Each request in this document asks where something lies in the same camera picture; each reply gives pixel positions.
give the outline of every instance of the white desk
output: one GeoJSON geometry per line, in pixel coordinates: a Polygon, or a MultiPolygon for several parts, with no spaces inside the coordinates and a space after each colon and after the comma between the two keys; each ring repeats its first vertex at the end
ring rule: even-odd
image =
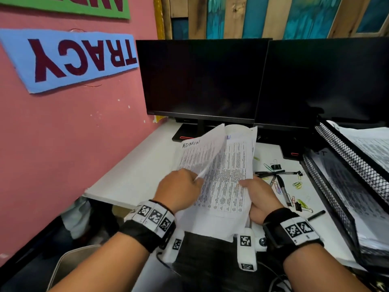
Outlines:
{"type": "MultiPolygon", "coordinates": [[[[87,189],[85,196],[126,208],[134,208],[138,203],[152,199],[159,181],[172,169],[174,152],[179,146],[178,142],[172,141],[172,137],[180,126],[180,123],[169,119],[87,189]]],[[[270,165],[274,163],[274,159],[277,159],[282,169],[286,171],[303,171],[299,162],[283,159],[280,147],[276,145],[257,143],[254,155],[260,159],[260,161],[253,160],[254,171],[267,171],[263,164],[270,165]]],[[[292,186],[294,182],[299,181],[296,175],[283,175],[282,178],[290,196],[295,196],[296,200],[301,199],[314,210],[314,213],[325,209],[308,176],[302,176],[303,186],[300,190],[292,186]]],[[[277,196],[285,204],[283,196],[277,196]]],[[[304,218],[311,215],[307,211],[299,214],[304,218]]],[[[355,262],[328,213],[310,223],[324,239],[325,248],[340,263],[363,269],[355,262]]]]}

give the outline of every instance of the monitor stand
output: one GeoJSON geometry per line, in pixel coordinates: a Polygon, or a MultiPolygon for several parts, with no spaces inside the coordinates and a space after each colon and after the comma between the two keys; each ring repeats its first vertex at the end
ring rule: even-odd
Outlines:
{"type": "Polygon", "coordinates": [[[211,131],[214,127],[205,126],[204,120],[198,120],[196,124],[182,124],[177,133],[173,136],[172,141],[181,142],[187,139],[200,137],[211,131]]]}

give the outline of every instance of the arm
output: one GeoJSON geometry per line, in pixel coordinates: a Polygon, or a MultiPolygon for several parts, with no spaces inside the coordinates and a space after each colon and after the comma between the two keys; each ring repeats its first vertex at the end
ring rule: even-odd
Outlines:
{"type": "MultiPolygon", "coordinates": [[[[200,195],[203,179],[181,169],[167,175],[158,185],[154,201],[175,214],[191,206],[200,195]]],[[[150,253],[134,238],[118,232],[82,262],[50,291],[122,292],[130,291],[150,253]]]]}
{"type": "MultiPolygon", "coordinates": [[[[258,177],[240,181],[252,201],[250,219],[263,224],[266,216],[283,205],[271,187],[258,177]]],[[[284,270],[296,292],[368,292],[369,290],[321,245],[306,245],[284,261],[284,270]]]]}

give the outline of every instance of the black monitor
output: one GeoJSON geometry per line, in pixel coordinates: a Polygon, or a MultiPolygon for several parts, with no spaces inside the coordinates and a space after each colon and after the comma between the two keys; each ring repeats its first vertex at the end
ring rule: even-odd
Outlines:
{"type": "Polygon", "coordinates": [[[147,113],[253,124],[268,42],[138,40],[147,113]]]}
{"type": "Polygon", "coordinates": [[[388,106],[389,38],[270,41],[255,116],[260,127],[308,128],[316,114],[386,122],[388,106]]]}

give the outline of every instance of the wristband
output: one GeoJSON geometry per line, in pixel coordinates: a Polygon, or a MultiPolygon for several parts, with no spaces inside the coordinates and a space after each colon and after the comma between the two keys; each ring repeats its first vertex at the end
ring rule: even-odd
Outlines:
{"type": "Polygon", "coordinates": [[[140,203],[124,220],[119,232],[133,237],[150,253],[158,246],[164,249],[176,227],[168,207],[153,200],[140,203]]]}
{"type": "Polygon", "coordinates": [[[281,264],[297,249],[308,244],[324,246],[320,236],[304,218],[288,208],[280,208],[270,213],[264,220],[267,252],[281,264]]]}

